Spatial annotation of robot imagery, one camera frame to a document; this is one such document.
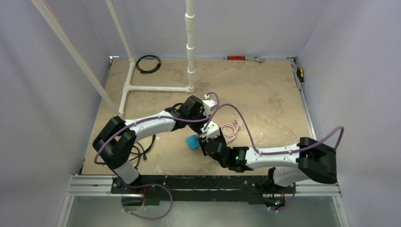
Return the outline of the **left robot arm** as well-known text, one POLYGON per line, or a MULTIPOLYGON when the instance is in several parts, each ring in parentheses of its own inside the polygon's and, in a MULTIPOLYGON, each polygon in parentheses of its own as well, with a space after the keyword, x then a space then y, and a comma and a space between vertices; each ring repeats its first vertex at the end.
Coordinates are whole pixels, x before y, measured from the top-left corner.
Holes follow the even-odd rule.
POLYGON ((123 188, 128 193, 136 193, 140 190, 141 180, 139 172, 129 161, 133 145, 144 138, 187 126, 200 134, 201 127, 217 105, 217 101, 190 96, 183 103, 152 116, 134 120, 112 117, 92 143, 96 151, 94 162, 99 164, 97 158, 101 157, 102 164, 122 179, 123 188))

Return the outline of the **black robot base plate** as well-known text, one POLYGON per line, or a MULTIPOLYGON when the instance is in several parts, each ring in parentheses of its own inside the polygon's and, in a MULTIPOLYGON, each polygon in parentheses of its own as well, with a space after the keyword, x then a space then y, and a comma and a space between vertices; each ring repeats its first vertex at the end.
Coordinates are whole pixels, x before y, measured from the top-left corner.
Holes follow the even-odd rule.
POLYGON ((294 186, 275 186, 263 175, 142 175, 129 186, 112 178, 111 193, 143 195, 145 205, 161 201, 246 202, 251 205, 269 204, 292 194, 294 186))

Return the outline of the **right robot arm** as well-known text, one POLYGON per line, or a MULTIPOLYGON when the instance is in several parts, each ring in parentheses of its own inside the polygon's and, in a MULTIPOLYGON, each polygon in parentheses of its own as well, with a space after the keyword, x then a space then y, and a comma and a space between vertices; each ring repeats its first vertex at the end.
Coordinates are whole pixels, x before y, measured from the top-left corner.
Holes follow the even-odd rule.
POLYGON ((279 148, 229 147, 222 136, 200 139, 205 156, 217 161, 222 168, 237 173, 269 168, 265 180, 270 192, 303 180, 336 184, 336 150, 309 137, 298 143, 279 148))

